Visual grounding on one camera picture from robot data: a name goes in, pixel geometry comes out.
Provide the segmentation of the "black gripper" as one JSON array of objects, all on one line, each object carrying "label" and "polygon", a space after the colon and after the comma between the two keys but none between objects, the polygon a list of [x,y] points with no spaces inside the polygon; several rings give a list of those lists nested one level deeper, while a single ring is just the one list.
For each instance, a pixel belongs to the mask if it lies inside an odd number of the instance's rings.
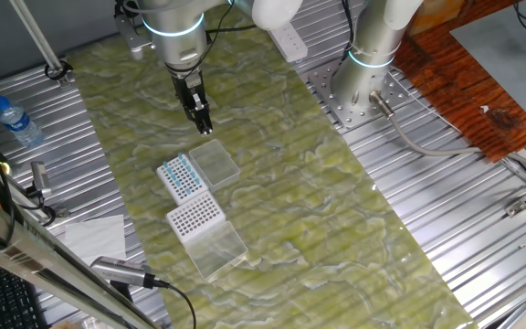
[{"label": "black gripper", "polygon": [[188,120],[195,124],[196,129],[202,135],[211,133],[213,128],[200,68],[178,69],[170,67],[170,73],[176,97],[181,102]]}]

